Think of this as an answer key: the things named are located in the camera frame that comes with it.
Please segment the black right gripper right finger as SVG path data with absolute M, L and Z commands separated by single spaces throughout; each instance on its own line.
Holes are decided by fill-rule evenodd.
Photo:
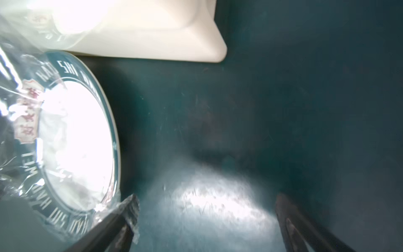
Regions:
M 276 216 L 288 252 L 352 252 L 353 249 L 309 217 L 287 195 L 277 195 Z

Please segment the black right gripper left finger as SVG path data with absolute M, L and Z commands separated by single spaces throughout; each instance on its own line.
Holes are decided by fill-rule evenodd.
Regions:
M 128 252 L 137 233 L 140 204 L 132 194 L 67 252 Z

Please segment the white plate green rim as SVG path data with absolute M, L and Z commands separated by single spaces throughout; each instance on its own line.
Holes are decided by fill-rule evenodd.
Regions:
M 28 202 L 42 224 L 76 241 L 119 202 L 120 150 L 108 100 L 63 51 L 1 60 L 1 197 Z

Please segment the clear plastic wrap sheet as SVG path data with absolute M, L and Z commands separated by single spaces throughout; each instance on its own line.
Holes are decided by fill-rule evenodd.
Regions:
M 137 243 L 139 201 L 121 199 L 118 132 L 96 77 L 67 52 L 113 1 L 1 1 L 1 193 L 76 242 L 113 214 Z

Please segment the cream plastic wrap dispenser box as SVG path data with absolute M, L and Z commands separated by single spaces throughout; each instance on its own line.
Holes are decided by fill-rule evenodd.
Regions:
M 219 63 L 215 1 L 55 1 L 56 28 L 79 55 Z

